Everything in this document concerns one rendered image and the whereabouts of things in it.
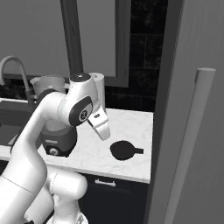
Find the grey fridge door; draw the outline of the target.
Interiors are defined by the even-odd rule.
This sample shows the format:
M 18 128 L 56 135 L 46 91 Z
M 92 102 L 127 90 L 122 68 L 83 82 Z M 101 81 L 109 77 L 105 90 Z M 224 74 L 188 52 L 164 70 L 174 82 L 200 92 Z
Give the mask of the grey fridge door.
M 168 0 L 144 224 L 163 224 L 198 68 L 216 70 L 172 224 L 224 224 L 224 0 Z

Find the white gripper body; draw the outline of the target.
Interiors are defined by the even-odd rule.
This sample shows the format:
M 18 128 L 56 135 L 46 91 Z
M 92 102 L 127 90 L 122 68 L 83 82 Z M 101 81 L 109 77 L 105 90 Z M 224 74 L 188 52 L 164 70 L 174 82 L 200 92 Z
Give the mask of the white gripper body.
M 102 141 L 110 137 L 109 119 L 106 116 L 91 115 L 88 118 L 88 123 Z

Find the dark cupboard drawer front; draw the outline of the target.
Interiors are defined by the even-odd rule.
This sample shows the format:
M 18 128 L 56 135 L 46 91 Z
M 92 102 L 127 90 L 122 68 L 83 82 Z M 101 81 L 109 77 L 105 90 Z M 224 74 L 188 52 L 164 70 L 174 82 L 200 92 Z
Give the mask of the dark cupboard drawer front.
M 88 224 L 144 224 L 148 184 L 82 173 L 87 192 L 79 200 Z M 116 187 L 95 184 L 115 181 Z

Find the blender with dark grey base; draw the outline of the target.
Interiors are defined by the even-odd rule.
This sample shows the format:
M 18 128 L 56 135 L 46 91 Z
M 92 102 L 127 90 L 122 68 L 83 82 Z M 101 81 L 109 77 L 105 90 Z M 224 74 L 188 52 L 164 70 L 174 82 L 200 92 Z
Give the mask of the blender with dark grey base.
M 36 106 L 52 91 L 66 92 L 65 79 L 58 75 L 36 77 L 30 80 L 37 97 Z M 40 134 L 47 155 L 68 157 L 77 143 L 77 129 L 62 122 L 48 120 Z

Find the window with dark frame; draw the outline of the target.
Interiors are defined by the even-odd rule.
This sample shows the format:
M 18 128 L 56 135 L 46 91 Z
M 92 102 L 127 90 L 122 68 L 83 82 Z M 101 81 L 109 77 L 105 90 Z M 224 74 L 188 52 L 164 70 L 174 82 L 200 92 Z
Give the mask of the window with dark frame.
M 131 0 L 0 0 L 0 60 L 30 76 L 67 77 L 83 65 L 111 87 L 129 85 Z

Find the grey curved tap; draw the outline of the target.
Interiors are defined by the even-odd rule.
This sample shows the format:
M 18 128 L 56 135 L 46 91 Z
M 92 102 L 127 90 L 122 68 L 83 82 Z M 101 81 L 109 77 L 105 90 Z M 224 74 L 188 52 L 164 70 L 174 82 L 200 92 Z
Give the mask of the grey curved tap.
M 19 70 L 21 72 L 22 79 L 24 82 L 25 95 L 26 95 L 27 101 L 28 101 L 30 107 L 33 108 L 34 107 L 34 100 L 33 100 L 34 98 L 33 98 L 32 91 L 28 84 L 27 75 L 25 73 L 24 65 L 19 58 L 15 57 L 15 56 L 7 56 L 0 61 L 0 85 L 2 85 L 2 86 L 5 85 L 4 66 L 11 60 L 15 61 L 19 67 Z

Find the black blender lid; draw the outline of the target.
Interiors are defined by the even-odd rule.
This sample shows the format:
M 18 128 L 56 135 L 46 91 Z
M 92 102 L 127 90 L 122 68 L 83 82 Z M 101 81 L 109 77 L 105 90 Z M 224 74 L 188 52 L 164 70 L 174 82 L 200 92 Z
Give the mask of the black blender lid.
M 110 152 L 115 159 L 124 161 L 133 158 L 135 154 L 143 154 L 144 150 L 136 148 L 128 141 L 122 140 L 112 143 L 110 146 Z

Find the dark grey sink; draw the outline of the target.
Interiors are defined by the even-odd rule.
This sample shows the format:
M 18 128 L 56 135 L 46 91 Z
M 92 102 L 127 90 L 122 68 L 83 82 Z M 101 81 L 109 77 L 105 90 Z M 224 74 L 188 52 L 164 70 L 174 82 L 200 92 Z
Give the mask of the dark grey sink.
M 32 109 L 27 102 L 0 102 L 0 145 L 12 145 L 14 138 L 28 122 Z

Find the white paper towel roll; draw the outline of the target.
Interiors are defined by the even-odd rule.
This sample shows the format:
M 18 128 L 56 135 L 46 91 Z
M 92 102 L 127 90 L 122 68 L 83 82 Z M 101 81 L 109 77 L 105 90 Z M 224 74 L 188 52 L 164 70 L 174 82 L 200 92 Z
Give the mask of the white paper towel roll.
M 94 78 L 94 82 L 98 91 L 98 98 L 100 100 L 102 108 L 105 109 L 104 75 L 102 73 L 91 73 L 91 76 Z

